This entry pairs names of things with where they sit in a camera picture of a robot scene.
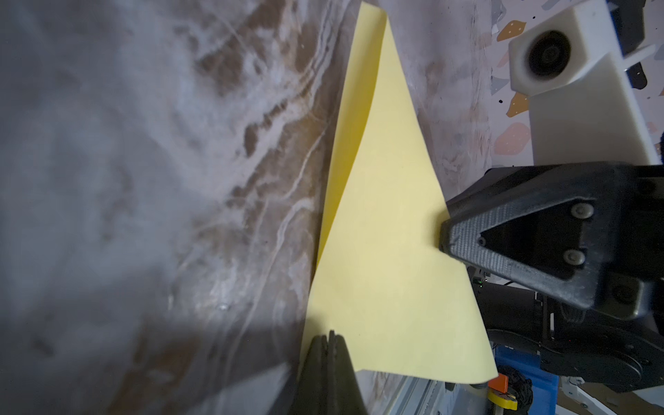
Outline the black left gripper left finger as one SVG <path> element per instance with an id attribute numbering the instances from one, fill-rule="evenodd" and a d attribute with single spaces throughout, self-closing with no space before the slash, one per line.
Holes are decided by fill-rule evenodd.
<path id="1" fill-rule="evenodd" d="M 289 414 L 327 413 L 328 340 L 325 335 L 312 339 L 297 383 Z"/>

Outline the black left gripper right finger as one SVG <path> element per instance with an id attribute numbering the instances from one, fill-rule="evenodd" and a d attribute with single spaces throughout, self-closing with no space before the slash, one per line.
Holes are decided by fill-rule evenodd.
<path id="1" fill-rule="evenodd" d="M 334 331 L 328 337 L 328 414 L 368 414 L 347 343 Z"/>

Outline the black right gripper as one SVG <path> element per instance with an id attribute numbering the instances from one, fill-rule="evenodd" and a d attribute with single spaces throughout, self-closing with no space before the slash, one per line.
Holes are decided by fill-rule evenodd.
<path id="1" fill-rule="evenodd" d="M 491 342 L 615 392 L 662 386 L 663 322 L 637 319 L 663 311 L 661 165 L 490 169 L 448 209 L 439 247 L 472 265 Z"/>

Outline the yellow square paper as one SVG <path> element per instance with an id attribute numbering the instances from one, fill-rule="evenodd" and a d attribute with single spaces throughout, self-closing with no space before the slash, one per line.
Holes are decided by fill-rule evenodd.
<path id="1" fill-rule="evenodd" d="M 335 129 L 304 339 L 342 335 L 356 370 L 461 384 L 496 377 L 387 13 L 363 3 Z"/>

